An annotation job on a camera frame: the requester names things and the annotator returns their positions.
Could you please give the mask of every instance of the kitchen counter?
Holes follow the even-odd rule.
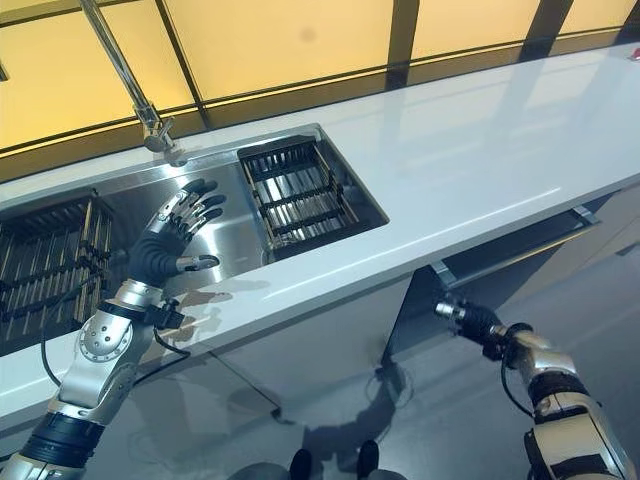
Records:
[[[197,354],[263,335],[640,181],[640,63],[627,58],[636,47],[487,70],[181,139],[182,148],[196,149],[319,123],[390,221],[186,294],[189,318],[168,337]],[[33,175],[2,185],[0,202],[151,160],[139,148]],[[58,374],[74,338],[47,343]],[[38,346],[0,358],[0,385],[0,416],[55,390]]]

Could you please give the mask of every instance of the robotic arm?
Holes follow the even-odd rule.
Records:
[[[633,463],[580,381],[571,357],[534,334],[530,325],[506,327],[484,307],[440,302],[436,313],[453,320],[460,335],[480,344],[484,356],[502,361],[505,390],[534,420],[524,444],[535,480],[637,479]],[[505,368],[520,373],[533,412],[511,397]]]
[[[182,257],[200,227],[220,216],[223,195],[195,180],[153,216],[131,251],[129,279],[102,302],[80,330],[71,367],[50,400],[47,414],[0,480],[76,480],[100,436],[134,385],[138,364],[155,329],[178,328],[177,302],[156,305],[166,281],[184,271],[219,264],[212,255]]]

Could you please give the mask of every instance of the black shoe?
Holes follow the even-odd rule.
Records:
[[[311,452],[301,448],[293,456],[289,467],[291,480],[309,480],[311,477]]]
[[[356,469],[358,480],[367,478],[371,472],[378,468],[379,461],[380,451],[378,450],[378,444],[373,440],[364,442],[358,454],[358,466]]]

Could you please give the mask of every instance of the faucet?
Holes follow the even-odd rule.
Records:
[[[169,136],[169,129],[173,125],[173,118],[163,122],[153,104],[145,97],[140,84],[122,54],[122,50],[120,50],[116,39],[111,33],[109,25],[107,25],[102,12],[100,12],[96,0],[78,1],[127,89],[131,100],[133,100],[133,110],[140,122],[142,122],[144,146],[152,152],[163,153],[164,158],[174,167],[183,165],[184,163],[178,161],[179,155],[176,155],[177,152],[172,152],[175,143]]]

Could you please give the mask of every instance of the dish rack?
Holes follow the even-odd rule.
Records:
[[[106,288],[112,225],[95,197],[0,223],[0,356],[38,343],[45,321],[53,338],[93,314]]]
[[[275,260],[367,229],[315,137],[296,135],[238,150]]]

